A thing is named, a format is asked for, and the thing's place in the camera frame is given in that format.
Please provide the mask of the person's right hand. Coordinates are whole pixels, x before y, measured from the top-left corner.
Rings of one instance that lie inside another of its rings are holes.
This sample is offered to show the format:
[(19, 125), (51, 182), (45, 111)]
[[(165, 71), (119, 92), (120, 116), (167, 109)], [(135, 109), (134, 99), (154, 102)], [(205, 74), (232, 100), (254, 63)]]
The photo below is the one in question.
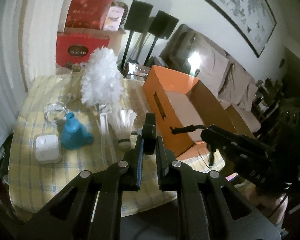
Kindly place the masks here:
[(244, 190), (246, 198), (259, 209), (274, 225), (279, 225), (285, 216), (288, 205), (288, 196), (283, 194), (279, 197), (268, 196), (257, 192), (256, 186), (248, 183)]

